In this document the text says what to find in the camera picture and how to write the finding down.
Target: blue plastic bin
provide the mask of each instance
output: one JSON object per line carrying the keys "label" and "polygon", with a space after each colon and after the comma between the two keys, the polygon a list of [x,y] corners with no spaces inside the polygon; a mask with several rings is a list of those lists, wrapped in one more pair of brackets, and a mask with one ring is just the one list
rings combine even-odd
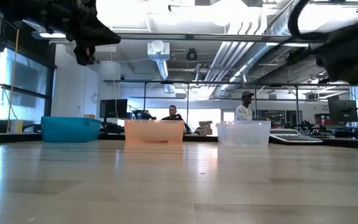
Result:
{"label": "blue plastic bin", "polygon": [[44,142],[91,142],[98,140],[101,122],[91,118],[42,117]]}

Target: baseball cap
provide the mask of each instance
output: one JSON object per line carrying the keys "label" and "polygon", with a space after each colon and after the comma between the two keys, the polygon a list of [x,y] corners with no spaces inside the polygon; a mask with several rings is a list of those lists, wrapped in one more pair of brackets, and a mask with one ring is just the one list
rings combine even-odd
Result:
{"label": "baseball cap", "polygon": [[245,91],[245,92],[242,93],[241,98],[243,98],[243,97],[245,97],[245,96],[253,96],[253,95],[254,95],[254,94],[251,93],[250,91]]}

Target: keyboard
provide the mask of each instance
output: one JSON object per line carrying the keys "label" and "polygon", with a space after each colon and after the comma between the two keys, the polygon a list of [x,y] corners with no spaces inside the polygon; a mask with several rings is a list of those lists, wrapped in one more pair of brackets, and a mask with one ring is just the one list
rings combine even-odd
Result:
{"label": "keyboard", "polygon": [[270,130],[270,141],[281,144],[318,144],[323,141],[317,138],[304,136],[294,129]]}

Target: table surface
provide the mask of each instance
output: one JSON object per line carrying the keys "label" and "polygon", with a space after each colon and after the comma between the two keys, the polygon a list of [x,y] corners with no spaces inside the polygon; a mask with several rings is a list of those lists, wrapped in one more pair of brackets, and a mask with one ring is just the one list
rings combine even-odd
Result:
{"label": "table surface", "polygon": [[4,144],[0,223],[358,223],[358,149]]}

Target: orange plastic bin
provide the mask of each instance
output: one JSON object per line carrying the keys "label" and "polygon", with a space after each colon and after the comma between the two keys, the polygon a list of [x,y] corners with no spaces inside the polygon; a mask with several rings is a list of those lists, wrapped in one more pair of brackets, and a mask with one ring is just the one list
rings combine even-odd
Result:
{"label": "orange plastic bin", "polygon": [[125,120],[125,140],[128,143],[183,142],[184,121]]}

